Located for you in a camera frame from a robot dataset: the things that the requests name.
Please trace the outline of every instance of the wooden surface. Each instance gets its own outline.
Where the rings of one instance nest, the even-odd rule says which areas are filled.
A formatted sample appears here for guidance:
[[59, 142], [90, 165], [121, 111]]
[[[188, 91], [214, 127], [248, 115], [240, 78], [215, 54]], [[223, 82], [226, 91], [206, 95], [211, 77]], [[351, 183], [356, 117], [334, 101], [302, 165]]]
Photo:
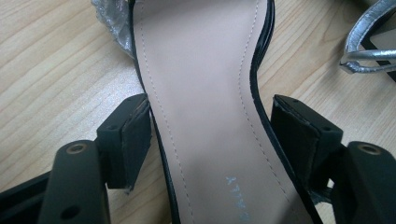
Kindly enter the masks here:
[[[276, 0], [276, 30], [260, 69], [267, 110], [275, 93], [298, 98], [345, 131], [396, 152], [396, 84], [338, 67], [361, 10], [341, 0]], [[0, 1], [0, 191], [47, 172], [56, 150], [95, 130], [126, 97], [133, 62], [89, 1]], [[169, 223], [156, 139], [129, 196], [109, 192], [113, 223]], [[325, 223], [332, 210], [320, 205]]]

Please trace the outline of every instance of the insole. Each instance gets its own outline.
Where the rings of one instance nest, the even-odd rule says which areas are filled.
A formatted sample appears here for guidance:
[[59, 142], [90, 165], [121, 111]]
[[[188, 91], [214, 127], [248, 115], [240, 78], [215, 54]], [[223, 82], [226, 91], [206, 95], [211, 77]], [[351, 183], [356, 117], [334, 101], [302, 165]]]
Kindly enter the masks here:
[[181, 223], [311, 223], [249, 71], [267, 1], [136, 1], [134, 41]]

